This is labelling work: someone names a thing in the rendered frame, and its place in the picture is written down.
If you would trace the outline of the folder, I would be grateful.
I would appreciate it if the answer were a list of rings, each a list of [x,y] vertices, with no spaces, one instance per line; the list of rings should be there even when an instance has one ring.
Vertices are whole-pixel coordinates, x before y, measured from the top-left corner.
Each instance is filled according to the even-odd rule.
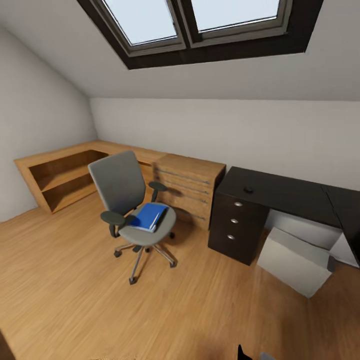
[[[166,205],[147,203],[129,225],[153,233],[167,210]]]

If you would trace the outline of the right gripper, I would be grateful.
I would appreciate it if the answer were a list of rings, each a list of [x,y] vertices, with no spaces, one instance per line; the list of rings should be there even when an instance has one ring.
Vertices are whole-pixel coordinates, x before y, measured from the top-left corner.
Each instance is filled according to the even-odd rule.
[[[238,346],[238,352],[237,352],[237,360],[253,360],[249,356],[245,355],[243,353],[241,345]]]

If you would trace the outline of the swivel chair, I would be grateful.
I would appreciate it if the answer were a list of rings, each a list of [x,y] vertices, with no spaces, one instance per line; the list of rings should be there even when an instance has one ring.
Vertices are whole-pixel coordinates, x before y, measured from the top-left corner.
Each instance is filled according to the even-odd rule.
[[[156,202],[158,191],[166,192],[168,187],[156,181],[151,181],[148,185],[154,189],[151,204],[167,206],[167,211],[160,220],[154,232],[134,228],[130,223],[145,207],[144,198],[146,194],[146,184],[144,177],[132,150],[126,150],[112,154],[88,165],[88,170],[97,191],[103,201],[106,211],[100,217],[109,223],[110,234],[114,238],[124,237],[130,243],[116,247],[114,255],[120,256],[118,250],[136,245],[132,250],[139,252],[136,264],[129,279],[129,284],[134,284],[135,272],[142,256],[143,250],[146,253],[153,247],[169,260],[171,268],[175,267],[175,262],[155,246],[169,233],[173,239],[175,234],[172,232],[177,215],[175,210],[164,203]]]

